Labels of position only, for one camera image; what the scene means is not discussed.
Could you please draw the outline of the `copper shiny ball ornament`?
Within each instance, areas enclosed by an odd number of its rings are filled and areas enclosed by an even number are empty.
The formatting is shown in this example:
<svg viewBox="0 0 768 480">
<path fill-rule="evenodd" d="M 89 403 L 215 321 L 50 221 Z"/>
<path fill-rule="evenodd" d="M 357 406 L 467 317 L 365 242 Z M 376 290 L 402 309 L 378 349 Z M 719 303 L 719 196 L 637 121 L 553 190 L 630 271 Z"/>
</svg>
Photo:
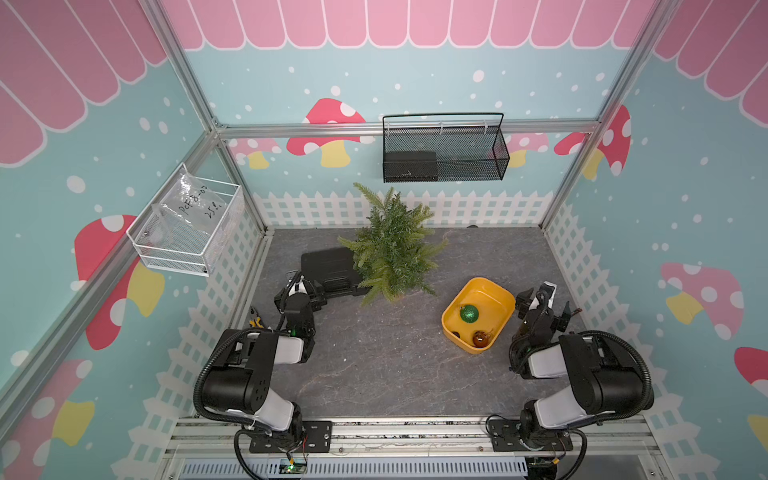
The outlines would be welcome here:
<svg viewBox="0 0 768 480">
<path fill-rule="evenodd" d="M 492 335 L 489 332 L 478 330 L 472 335 L 472 344 L 475 348 L 484 349 L 492 340 Z"/>
</svg>

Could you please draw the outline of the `yellow plastic bin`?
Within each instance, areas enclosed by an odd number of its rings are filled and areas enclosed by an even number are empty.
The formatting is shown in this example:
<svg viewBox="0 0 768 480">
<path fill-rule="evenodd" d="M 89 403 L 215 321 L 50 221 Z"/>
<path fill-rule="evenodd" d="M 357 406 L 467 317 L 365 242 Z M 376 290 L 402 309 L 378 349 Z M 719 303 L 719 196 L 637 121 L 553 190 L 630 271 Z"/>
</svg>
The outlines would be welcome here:
<svg viewBox="0 0 768 480">
<path fill-rule="evenodd" d="M 473 355 L 493 346 L 516 310 L 516 298 L 495 282 L 475 277 L 451 301 L 441 317 L 444 335 Z"/>
</svg>

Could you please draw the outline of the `green glitter ball ornament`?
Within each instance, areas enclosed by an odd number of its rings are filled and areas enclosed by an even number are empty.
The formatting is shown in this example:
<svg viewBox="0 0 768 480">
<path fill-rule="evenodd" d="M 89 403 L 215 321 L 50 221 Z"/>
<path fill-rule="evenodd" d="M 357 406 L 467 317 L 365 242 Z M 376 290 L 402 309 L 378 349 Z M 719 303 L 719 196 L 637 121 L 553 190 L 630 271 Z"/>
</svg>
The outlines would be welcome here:
<svg viewBox="0 0 768 480">
<path fill-rule="evenodd" d="M 472 324 L 479 320 L 479 309 L 471 304 L 465 304 L 460 307 L 459 315 L 462 321 Z"/>
</svg>

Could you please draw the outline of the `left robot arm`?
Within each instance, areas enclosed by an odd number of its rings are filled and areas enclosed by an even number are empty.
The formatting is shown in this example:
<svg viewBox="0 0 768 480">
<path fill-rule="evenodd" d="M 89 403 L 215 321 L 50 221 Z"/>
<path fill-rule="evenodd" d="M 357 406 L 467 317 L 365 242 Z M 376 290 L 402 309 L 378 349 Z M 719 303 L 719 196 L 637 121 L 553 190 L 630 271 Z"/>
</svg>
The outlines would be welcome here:
<svg viewBox="0 0 768 480">
<path fill-rule="evenodd" d="M 300 271 L 278 294 L 278 312 L 274 329 L 255 324 L 223 332 L 196 380 L 193 404 L 206 419 L 239 424 L 292 451 L 307 437 L 301 409 L 271 380 L 275 366 L 303 364 L 315 346 L 312 297 Z"/>
</svg>

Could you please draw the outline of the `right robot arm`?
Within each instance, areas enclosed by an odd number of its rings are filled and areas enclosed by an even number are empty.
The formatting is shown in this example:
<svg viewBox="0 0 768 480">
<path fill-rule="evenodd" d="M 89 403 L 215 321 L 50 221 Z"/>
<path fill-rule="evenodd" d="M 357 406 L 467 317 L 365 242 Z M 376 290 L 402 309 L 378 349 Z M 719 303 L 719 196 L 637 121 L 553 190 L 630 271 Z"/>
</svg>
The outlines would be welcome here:
<svg viewBox="0 0 768 480">
<path fill-rule="evenodd" d="M 642 355 L 609 332 L 569 333 L 576 312 L 569 305 L 554 312 L 556 291 L 555 284 L 544 282 L 516 297 L 522 324 L 508 351 L 510 370 L 526 380 L 568 380 L 562 390 L 523 407 L 517 438 L 532 451 L 558 445 L 572 430 L 637 415 L 655 401 Z"/>
</svg>

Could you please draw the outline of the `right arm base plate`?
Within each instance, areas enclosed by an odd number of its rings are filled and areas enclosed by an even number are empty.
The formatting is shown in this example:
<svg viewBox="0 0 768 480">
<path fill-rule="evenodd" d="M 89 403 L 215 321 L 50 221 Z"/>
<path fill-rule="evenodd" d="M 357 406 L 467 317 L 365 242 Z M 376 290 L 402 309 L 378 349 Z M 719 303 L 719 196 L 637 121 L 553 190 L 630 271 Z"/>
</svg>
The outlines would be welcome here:
<svg viewBox="0 0 768 480">
<path fill-rule="evenodd" d="M 508 419 L 490 415 L 484 428 L 495 452 L 554 452 L 573 450 L 570 434 L 541 428 L 535 421 Z"/>
</svg>

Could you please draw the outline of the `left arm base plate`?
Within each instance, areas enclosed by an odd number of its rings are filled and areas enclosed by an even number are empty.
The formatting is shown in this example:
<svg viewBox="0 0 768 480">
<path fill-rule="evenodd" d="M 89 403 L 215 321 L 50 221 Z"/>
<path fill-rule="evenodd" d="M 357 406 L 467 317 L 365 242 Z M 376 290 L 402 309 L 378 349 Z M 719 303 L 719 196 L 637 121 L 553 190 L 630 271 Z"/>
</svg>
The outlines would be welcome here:
<svg viewBox="0 0 768 480">
<path fill-rule="evenodd" d="M 251 437 L 248 451 L 253 454 L 328 453 L 332 430 L 331 421 L 304 420 L 301 427 L 291 426 L 286 431 L 273 432 L 271 436 L 255 433 Z"/>
</svg>

